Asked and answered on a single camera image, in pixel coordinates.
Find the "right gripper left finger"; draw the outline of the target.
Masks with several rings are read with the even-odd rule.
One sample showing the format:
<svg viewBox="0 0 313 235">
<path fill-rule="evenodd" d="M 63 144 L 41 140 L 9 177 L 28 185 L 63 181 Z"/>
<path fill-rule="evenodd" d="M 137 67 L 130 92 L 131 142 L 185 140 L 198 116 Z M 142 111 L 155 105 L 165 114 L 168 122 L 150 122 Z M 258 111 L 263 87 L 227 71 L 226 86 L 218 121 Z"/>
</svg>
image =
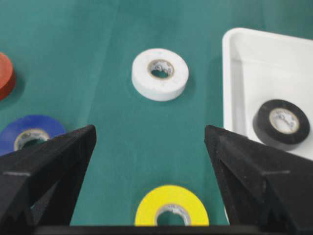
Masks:
<svg viewBox="0 0 313 235">
<path fill-rule="evenodd" d="M 0 158 L 0 233 L 69 226 L 96 144 L 87 125 Z"/>
</svg>

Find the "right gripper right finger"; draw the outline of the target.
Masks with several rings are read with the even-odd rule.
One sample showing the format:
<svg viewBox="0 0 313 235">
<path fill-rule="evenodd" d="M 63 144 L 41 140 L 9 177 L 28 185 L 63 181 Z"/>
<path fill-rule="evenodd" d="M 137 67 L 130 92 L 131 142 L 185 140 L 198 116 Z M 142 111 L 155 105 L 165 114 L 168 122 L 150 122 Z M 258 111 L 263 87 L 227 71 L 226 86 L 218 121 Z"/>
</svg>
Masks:
<svg viewBox="0 0 313 235">
<path fill-rule="evenodd" d="M 313 163 L 208 125 L 204 142 L 230 224 L 230 234 L 310 235 Z"/>
</svg>

